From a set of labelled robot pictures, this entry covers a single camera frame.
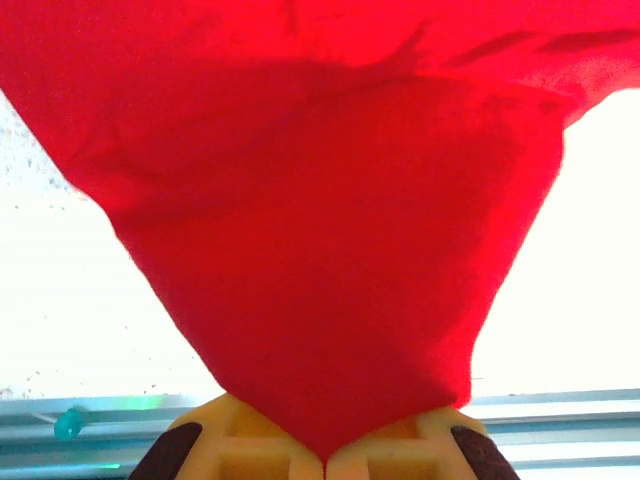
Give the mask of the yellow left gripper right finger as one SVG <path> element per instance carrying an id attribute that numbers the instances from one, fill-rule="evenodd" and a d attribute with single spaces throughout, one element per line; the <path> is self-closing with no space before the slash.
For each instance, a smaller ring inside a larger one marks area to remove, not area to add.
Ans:
<path id="1" fill-rule="evenodd" d="M 442 408 L 389 424 L 340 449 L 326 479 L 510 479 L 519 475 L 485 426 Z"/>

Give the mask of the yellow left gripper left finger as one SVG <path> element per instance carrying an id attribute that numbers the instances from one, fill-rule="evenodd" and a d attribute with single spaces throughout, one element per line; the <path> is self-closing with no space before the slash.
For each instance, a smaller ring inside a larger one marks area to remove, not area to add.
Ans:
<path id="1" fill-rule="evenodd" d="M 323 479 L 323 463 L 248 404 L 224 394 L 177 418 L 131 472 L 155 479 Z"/>

